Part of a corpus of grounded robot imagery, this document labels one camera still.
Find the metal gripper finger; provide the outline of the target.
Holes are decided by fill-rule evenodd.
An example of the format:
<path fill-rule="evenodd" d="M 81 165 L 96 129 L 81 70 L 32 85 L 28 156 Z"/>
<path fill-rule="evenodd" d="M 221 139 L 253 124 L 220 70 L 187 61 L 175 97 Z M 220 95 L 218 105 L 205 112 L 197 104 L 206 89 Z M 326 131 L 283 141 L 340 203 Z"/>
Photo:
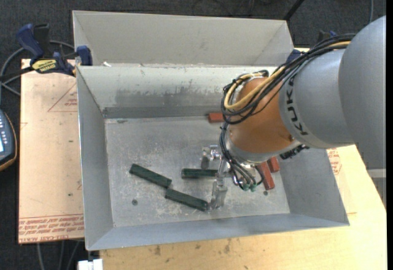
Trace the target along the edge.
<path fill-rule="evenodd" d="M 215 210 L 224 206 L 228 188 L 223 182 L 215 181 L 212 186 L 210 209 Z"/>
<path fill-rule="evenodd" d="M 209 169 L 210 165 L 219 160 L 221 154 L 217 145 L 209 145 L 208 147 L 202 148 L 202 157 L 200 162 L 201 169 Z"/>

